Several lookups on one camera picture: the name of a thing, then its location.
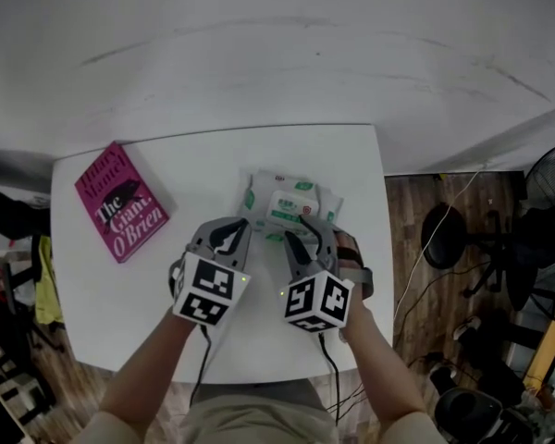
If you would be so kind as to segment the person's right hand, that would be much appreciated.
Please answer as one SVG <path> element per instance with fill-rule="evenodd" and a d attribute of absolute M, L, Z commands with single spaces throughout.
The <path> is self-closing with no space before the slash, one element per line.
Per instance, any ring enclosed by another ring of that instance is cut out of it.
<path fill-rule="evenodd" d="M 356 239 L 343 230 L 334 232 L 340 268 L 363 269 L 364 260 Z"/>

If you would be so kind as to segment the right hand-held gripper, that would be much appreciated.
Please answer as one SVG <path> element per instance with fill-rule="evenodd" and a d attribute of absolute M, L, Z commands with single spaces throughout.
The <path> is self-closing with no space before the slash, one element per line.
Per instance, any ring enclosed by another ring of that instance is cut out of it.
<path fill-rule="evenodd" d="M 374 293 L 370 268 L 340 268 L 334 232 L 338 227 L 316 216 L 300 215 L 301 224 L 316 238 L 309 254 L 305 244 L 289 231 L 284 247 L 291 273 L 288 286 L 280 291 L 284 320 L 309 333 L 323 333 L 347 324 L 352 291 L 362 287 L 362 298 Z"/>

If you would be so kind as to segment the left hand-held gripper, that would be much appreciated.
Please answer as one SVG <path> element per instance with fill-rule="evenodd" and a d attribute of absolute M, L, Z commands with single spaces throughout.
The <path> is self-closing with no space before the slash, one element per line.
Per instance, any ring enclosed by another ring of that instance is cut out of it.
<path fill-rule="evenodd" d="M 172 313 L 198 325 L 218 327 L 251 282 L 245 265 L 251 225 L 243 217 L 203 223 L 168 271 Z"/>

